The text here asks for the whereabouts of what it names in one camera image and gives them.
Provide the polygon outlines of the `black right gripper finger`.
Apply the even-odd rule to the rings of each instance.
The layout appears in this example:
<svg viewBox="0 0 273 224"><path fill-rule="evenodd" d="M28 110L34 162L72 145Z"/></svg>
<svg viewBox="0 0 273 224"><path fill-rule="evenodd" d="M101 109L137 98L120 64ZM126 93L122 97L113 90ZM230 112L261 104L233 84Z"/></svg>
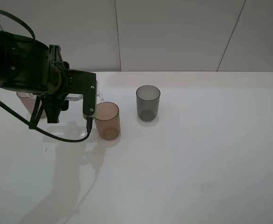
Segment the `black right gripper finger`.
<svg viewBox="0 0 273 224"><path fill-rule="evenodd" d="M59 45L49 45L49 62L56 67L59 66L65 70L69 69L69 63L62 59Z"/></svg>

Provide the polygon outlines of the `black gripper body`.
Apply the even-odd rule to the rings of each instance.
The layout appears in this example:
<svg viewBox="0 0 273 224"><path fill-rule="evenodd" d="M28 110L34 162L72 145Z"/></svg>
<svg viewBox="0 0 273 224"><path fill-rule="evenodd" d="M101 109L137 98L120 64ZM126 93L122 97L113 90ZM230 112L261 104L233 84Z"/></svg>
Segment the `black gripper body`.
<svg viewBox="0 0 273 224"><path fill-rule="evenodd" d="M41 95L66 92L66 70L49 62L49 46L21 35L1 35L4 43L4 71L0 87Z"/></svg>

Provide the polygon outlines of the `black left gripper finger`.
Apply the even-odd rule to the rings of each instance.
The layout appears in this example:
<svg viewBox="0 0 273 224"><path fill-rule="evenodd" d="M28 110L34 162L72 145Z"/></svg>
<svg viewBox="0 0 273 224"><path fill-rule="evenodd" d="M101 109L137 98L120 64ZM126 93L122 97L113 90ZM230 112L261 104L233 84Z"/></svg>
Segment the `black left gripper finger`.
<svg viewBox="0 0 273 224"><path fill-rule="evenodd" d="M46 113L47 123L59 123L61 111L67 111L69 101L58 98L42 98L42 107Z"/></svg>

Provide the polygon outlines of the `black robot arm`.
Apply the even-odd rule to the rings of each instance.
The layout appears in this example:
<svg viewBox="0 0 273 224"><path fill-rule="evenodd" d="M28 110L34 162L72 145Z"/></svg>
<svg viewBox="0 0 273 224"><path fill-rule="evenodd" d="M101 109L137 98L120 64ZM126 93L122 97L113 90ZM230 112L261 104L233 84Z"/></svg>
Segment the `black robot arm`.
<svg viewBox="0 0 273 224"><path fill-rule="evenodd" d="M48 123L59 122L65 101L62 67L45 44L0 31L0 88L40 96Z"/></svg>

